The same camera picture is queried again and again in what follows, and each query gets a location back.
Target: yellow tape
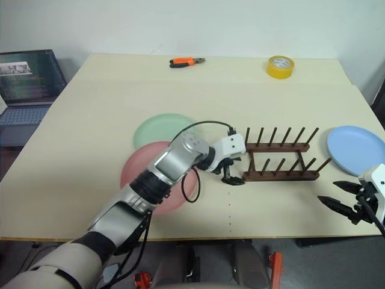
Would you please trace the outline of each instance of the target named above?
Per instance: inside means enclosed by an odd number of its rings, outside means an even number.
[[[294,61],[282,55],[269,58],[267,64],[267,74],[277,79],[284,79],[291,76],[294,69]]]

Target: orange pliers handle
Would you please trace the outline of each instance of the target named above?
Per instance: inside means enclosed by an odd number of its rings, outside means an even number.
[[[171,68],[182,68],[187,66],[193,66],[197,63],[205,62],[204,58],[193,58],[193,57],[183,57],[183,58],[174,58],[170,60]]]

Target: table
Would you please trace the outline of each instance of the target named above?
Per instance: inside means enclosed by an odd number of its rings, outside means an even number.
[[[186,69],[169,69],[168,56],[91,55],[55,101],[0,183],[0,236],[12,240],[69,240],[83,234],[93,216],[118,192],[121,169],[134,151],[132,136],[146,119],[180,113],[195,120],[232,124],[250,137],[275,126],[281,140],[302,126],[304,140],[319,133],[303,154],[314,166],[328,157],[328,132],[358,125],[385,138],[380,123],[337,60],[295,60],[293,76],[277,80],[264,72],[266,59],[209,57]],[[215,125],[198,128],[212,142],[226,135]],[[275,168],[294,154],[256,154]],[[240,176],[248,157],[232,168]],[[335,187],[356,181],[333,163],[313,182],[251,182],[231,187],[221,176],[200,173],[202,193],[193,205],[153,218],[149,240],[332,237],[378,234],[374,225],[354,226],[319,200],[328,195],[352,205]]]

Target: floor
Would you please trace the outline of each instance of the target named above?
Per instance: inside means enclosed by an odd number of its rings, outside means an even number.
[[[55,245],[43,243],[37,250],[53,247],[43,251],[37,259],[55,249]],[[298,247],[293,239],[257,239],[253,240],[253,245],[261,256],[273,251],[283,254],[285,272],[282,274],[281,289],[385,288],[385,240],[381,237],[358,238],[307,248]],[[138,270],[153,275],[162,255],[173,246],[173,242],[149,242]],[[201,281],[235,284],[229,264],[228,244],[194,245],[194,249],[201,260]],[[0,241],[0,286],[16,274],[30,250],[31,242]],[[127,268],[135,262],[137,253],[133,254]],[[121,259],[113,257],[109,263]],[[135,287],[132,277],[128,277],[113,288]]]

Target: blue plate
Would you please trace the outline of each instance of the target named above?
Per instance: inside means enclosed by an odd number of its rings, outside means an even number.
[[[385,163],[385,143],[373,132],[358,126],[340,126],[327,137],[331,158],[354,176]]]

